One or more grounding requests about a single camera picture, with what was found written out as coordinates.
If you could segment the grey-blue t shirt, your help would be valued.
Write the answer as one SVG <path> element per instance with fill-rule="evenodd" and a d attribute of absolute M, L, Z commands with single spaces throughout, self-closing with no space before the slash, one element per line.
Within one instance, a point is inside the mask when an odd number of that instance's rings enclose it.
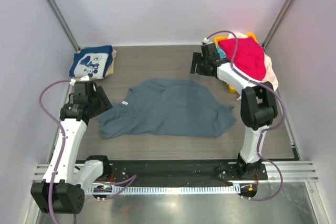
<path fill-rule="evenodd" d="M 123 134 L 219 137 L 236 119 L 208 88 L 191 80 L 151 79 L 130 88 L 99 119 L 101 136 Z"/>

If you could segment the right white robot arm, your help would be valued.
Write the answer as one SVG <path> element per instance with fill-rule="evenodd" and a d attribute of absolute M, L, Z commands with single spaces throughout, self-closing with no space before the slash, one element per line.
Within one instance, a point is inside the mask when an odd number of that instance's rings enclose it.
<path fill-rule="evenodd" d="M 266 131 L 278 115 L 272 84 L 251 79 L 229 59 L 221 58 L 214 43 L 202 44 L 201 52 L 193 53 L 190 73 L 224 81 L 241 96 L 240 117 L 245 125 L 245 136 L 235 173 L 244 180 L 254 179 L 261 170 L 261 150 Z"/>

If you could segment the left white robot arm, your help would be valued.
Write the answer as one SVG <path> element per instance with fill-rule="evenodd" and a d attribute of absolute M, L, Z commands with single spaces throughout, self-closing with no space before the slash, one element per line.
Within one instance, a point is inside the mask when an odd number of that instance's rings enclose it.
<path fill-rule="evenodd" d="M 81 212 L 85 193 L 97 179 L 106 182 L 111 166 L 105 155 L 89 156 L 84 166 L 75 171 L 76 158 L 89 121 L 112 108 L 103 87 L 88 76 L 68 81 L 73 92 L 60 110 L 59 118 L 52 117 L 59 127 L 57 143 L 40 182 L 32 184 L 30 193 L 40 211 L 50 215 Z"/>

